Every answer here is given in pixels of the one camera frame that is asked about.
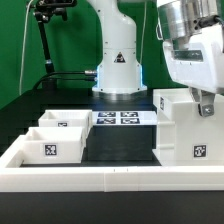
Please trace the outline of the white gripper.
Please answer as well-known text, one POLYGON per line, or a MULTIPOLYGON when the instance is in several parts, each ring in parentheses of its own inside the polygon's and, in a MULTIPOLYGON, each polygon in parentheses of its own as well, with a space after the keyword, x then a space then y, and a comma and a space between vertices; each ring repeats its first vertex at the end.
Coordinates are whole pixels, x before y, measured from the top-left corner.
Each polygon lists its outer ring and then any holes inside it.
POLYGON ((200 116, 213 116, 215 94, 224 92, 224 27, 217 19, 165 22, 161 35, 171 79, 190 87, 200 116))

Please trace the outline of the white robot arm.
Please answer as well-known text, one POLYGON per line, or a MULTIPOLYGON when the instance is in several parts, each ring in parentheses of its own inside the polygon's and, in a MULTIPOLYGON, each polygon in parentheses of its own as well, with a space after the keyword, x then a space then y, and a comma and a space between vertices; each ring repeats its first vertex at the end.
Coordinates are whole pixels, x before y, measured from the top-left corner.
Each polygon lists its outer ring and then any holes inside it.
POLYGON ((103 58, 93 91, 113 99, 144 91, 136 59, 136 24, 118 9, 120 2, 156 3, 157 38, 171 79, 189 88, 199 114, 214 114, 224 93, 224 19, 221 0, 87 0, 98 14, 103 58))

